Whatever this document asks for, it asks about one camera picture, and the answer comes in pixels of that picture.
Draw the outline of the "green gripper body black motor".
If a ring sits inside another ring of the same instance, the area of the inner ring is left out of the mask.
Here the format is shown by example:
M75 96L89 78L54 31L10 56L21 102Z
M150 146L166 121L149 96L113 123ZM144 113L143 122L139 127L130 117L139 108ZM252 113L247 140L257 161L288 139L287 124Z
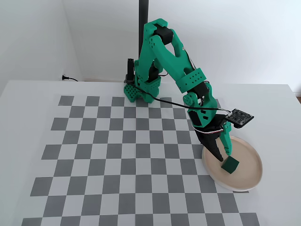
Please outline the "green gripper body black motor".
M223 132L220 122L214 122L217 111L217 102L211 93L205 94L198 102L196 93L187 94L187 105L190 107L188 115L195 131L201 134L214 134Z

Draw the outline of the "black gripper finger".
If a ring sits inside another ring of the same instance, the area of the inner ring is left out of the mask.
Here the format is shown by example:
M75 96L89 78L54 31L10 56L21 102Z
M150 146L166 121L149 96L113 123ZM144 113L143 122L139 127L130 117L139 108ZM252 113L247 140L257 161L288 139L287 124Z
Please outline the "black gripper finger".
M220 150L217 146L216 139L219 138L221 132L205 134L199 131L196 131L197 137L200 143L220 162L223 161L223 157L220 153Z

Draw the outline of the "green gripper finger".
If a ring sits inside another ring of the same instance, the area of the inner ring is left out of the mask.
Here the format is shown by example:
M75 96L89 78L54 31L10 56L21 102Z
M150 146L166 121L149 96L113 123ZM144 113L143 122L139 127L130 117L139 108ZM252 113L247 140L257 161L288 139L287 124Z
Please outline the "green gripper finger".
M222 125L223 131L220 135L220 140L224 146L224 150L228 156L231 156L232 154L232 142L230 138L230 132L231 132L231 123L226 121Z

